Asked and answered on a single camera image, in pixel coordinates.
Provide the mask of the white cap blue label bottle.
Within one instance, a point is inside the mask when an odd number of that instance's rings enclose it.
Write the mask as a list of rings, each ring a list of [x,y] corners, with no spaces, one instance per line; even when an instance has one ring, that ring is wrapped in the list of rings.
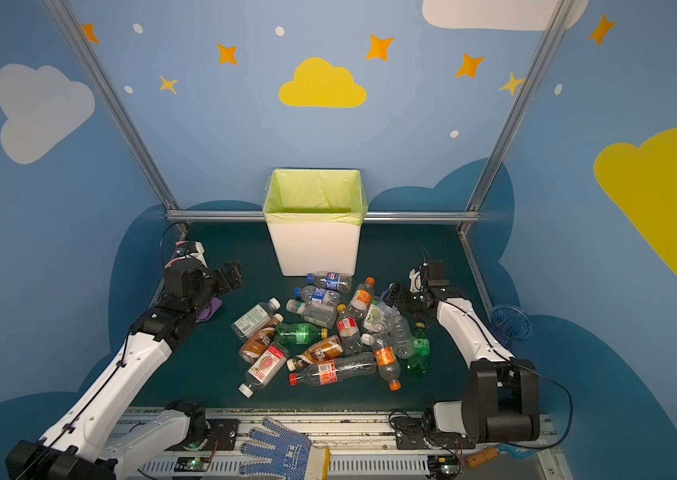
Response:
[[[394,320],[400,316],[399,310],[396,306],[396,300],[391,297],[382,297],[378,302],[378,309],[384,320]]]

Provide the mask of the clear ribbed white cap bottle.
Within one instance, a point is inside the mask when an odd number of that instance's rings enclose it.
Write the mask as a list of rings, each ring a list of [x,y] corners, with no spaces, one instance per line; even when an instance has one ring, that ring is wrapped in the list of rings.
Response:
[[[389,320],[392,347],[397,358],[409,359],[414,354],[412,333],[408,321],[399,313],[394,313]]]

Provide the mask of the square bottle green label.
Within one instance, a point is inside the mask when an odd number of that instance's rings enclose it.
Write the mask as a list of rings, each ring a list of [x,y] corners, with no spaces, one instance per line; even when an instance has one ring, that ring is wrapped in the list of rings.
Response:
[[[254,333],[262,329],[268,321],[274,318],[274,315],[278,313],[278,309],[280,309],[280,302],[276,298],[260,302],[232,323],[232,331],[241,340],[248,340]]]

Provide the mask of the brown tea bottle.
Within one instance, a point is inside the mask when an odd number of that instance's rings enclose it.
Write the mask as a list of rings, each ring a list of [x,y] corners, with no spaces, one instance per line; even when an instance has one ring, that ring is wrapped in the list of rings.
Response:
[[[248,364],[256,363],[256,360],[262,356],[262,353],[266,351],[266,348],[272,343],[274,335],[276,335],[276,327],[282,324],[284,318],[282,314],[274,314],[274,317],[264,324],[260,330],[252,334],[252,337],[244,343],[244,346],[240,348],[240,357]]]

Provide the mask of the green soda bottle yellow cap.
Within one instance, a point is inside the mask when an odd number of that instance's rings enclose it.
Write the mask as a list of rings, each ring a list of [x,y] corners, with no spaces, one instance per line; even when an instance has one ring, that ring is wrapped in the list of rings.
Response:
[[[282,323],[274,330],[274,341],[282,345],[312,345],[326,337],[326,328],[311,323]]]

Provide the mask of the square bottle pink guava label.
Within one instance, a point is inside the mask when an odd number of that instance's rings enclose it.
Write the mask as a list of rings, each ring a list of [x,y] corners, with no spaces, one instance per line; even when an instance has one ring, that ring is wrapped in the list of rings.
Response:
[[[258,390],[262,390],[270,384],[272,378],[286,365],[290,359],[290,352],[278,342],[272,342],[262,356],[254,362],[254,365],[246,371],[246,380],[240,384],[238,391],[246,398],[254,396]]]

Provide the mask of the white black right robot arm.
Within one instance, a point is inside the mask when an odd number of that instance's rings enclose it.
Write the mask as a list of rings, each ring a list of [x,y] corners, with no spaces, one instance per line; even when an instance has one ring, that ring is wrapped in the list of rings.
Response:
[[[430,408],[427,419],[435,430],[459,434],[472,444],[534,441],[540,436],[534,365],[500,345],[459,290],[392,283],[381,299],[417,319],[433,314],[467,366],[464,396]]]

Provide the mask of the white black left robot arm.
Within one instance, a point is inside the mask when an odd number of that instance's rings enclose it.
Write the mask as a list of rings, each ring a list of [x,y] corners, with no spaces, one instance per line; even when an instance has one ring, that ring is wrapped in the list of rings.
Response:
[[[144,384],[194,332],[200,314],[244,283],[238,262],[210,270],[198,254],[168,262],[162,278],[162,294],[132,323],[88,391],[39,440],[10,450],[9,478],[126,479],[162,451],[206,439],[202,406],[178,401],[122,439],[108,440]]]

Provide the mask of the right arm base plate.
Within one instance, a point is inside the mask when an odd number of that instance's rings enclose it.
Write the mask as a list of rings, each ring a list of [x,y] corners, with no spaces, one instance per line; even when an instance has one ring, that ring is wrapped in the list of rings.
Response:
[[[418,418],[396,416],[389,420],[398,450],[451,450],[472,448],[473,444],[459,433],[427,430]]]

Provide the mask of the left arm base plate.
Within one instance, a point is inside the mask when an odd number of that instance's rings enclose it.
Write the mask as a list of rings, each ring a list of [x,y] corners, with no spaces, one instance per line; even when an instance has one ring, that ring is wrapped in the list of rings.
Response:
[[[238,439],[238,429],[240,422],[232,418],[210,418],[206,419],[206,427],[202,430],[202,435],[192,442],[184,440],[176,444],[168,451],[171,452],[218,452],[232,451],[236,448],[236,439]]]

